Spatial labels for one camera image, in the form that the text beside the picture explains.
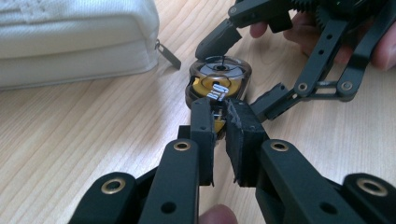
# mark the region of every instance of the white cloth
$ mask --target white cloth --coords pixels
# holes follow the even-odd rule
[[[148,71],[158,30],[154,0],[0,0],[0,87]]]

